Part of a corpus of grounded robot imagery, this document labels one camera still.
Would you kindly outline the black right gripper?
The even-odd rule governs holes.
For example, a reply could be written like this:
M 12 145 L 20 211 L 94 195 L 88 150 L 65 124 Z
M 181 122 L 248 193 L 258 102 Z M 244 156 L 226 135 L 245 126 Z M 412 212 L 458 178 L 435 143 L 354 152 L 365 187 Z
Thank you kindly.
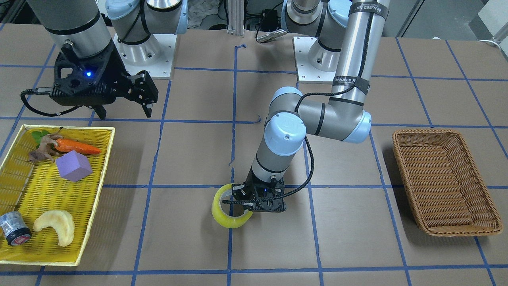
M 77 56 L 77 48 L 65 42 L 57 56 L 52 100 L 62 106 L 93 106 L 104 120 L 103 105 L 116 98 L 125 98 L 142 105 L 147 118 L 158 101 L 158 89 L 147 71 L 136 75 L 127 72 L 122 57 L 113 42 L 104 50 L 86 58 Z

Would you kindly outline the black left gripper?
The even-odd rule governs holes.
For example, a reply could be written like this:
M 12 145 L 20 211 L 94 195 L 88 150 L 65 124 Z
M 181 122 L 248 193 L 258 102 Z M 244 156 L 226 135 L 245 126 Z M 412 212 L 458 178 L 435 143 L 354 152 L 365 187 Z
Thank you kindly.
M 257 178 L 253 171 L 250 171 L 246 181 L 242 184 L 232 183 L 231 190 L 235 201 L 271 199 L 258 203 L 241 203 L 244 210 L 270 213 L 281 213 L 286 210 L 286 203 L 284 199 L 280 198 L 285 193 L 282 178 L 278 181 L 271 179 L 269 182 L 265 182 Z

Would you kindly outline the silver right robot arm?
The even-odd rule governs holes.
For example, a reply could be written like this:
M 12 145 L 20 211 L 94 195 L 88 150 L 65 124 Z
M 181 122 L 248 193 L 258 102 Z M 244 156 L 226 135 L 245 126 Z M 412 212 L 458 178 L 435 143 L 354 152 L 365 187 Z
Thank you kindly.
M 60 49 L 51 87 L 20 94 L 30 111 L 61 116 L 87 107 L 106 118 L 105 105 L 125 98 L 151 117 L 158 89 L 151 68 L 163 59 L 156 35 L 183 34 L 187 0 L 107 0 L 112 38 L 93 0 L 29 0 L 29 6 Z

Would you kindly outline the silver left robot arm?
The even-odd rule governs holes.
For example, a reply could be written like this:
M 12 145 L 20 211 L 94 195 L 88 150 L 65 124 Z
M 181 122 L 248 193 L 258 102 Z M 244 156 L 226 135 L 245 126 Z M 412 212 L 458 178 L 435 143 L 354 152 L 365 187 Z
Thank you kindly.
M 287 31 L 315 36 L 326 55 L 337 54 L 327 103 L 309 100 L 294 87 L 278 89 L 269 105 L 264 134 L 246 180 L 233 184 L 218 206 L 241 205 L 245 211 L 279 213 L 288 193 L 283 176 L 294 155 L 308 145 L 307 135 L 361 143 L 371 129 L 364 109 L 370 79 L 389 14 L 388 0 L 285 0 L 281 26 Z

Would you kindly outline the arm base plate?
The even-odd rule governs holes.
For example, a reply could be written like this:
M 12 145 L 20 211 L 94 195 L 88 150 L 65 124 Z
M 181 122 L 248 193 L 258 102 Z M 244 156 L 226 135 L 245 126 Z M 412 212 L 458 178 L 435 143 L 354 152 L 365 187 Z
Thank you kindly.
M 340 51 L 326 50 L 315 37 L 295 36 L 293 47 L 299 83 L 331 84 L 333 82 Z
M 144 43 L 127 45 L 118 42 L 117 34 L 113 38 L 127 72 L 136 75 L 145 70 L 153 79 L 171 79 L 177 40 L 178 35 L 152 34 Z

